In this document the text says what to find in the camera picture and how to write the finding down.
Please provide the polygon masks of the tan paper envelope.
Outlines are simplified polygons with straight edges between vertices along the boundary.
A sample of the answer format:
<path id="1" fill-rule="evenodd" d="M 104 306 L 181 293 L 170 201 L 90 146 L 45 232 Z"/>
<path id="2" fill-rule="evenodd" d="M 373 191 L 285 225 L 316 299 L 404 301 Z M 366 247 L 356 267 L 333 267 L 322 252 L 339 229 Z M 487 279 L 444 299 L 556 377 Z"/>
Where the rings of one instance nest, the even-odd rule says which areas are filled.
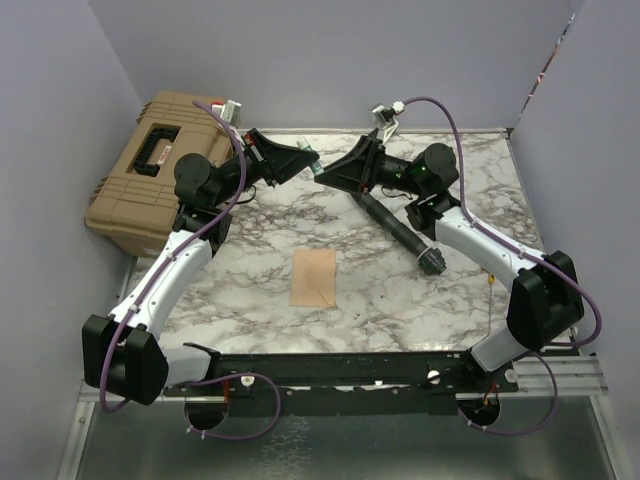
<path id="1" fill-rule="evenodd" d="M 335 250 L 294 251 L 290 305 L 321 308 L 336 305 Z"/>

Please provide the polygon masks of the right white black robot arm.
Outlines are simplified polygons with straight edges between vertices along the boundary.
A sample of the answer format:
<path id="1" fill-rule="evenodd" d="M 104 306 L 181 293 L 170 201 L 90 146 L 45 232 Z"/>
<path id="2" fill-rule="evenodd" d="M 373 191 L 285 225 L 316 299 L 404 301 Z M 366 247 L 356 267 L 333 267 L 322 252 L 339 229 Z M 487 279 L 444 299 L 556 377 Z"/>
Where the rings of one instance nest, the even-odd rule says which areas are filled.
<path id="1" fill-rule="evenodd" d="M 481 391 L 494 381 L 495 370 L 574 326 L 584 306 L 572 259 L 561 251 L 530 249 L 466 212 L 449 191 L 458 178 L 456 156 L 445 144 L 431 144 L 406 161 L 387 154 L 380 140 L 363 136 L 315 180 L 351 194 L 379 186 L 414 195 L 405 208 L 411 226 L 464 254 L 509 291 L 505 326 L 471 347 L 459 367 L 461 383 Z"/>

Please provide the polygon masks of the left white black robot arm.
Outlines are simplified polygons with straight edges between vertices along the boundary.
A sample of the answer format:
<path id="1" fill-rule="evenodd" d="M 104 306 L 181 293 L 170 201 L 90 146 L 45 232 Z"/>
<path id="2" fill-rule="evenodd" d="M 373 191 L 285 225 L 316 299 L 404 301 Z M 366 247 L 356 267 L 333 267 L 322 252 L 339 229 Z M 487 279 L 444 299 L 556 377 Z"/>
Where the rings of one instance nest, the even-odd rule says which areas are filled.
<path id="1" fill-rule="evenodd" d="M 231 209 L 259 181 L 275 187 L 318 163 L 309 145 L 275 143 L 256 129 L 240 153 L 219 167 L 188 153 L 174 168 L 179 209 L 168 239 L 140 283 L 110 313 L 92 315 L 81 332 L 84 380 L 100 395 L 153 403 L 173 385 L 206 395 L 220 385 L 218 352 L 193 343 L 164 349 L 160 336 L 188 284 L 215 256 L 228 234 Z"/>

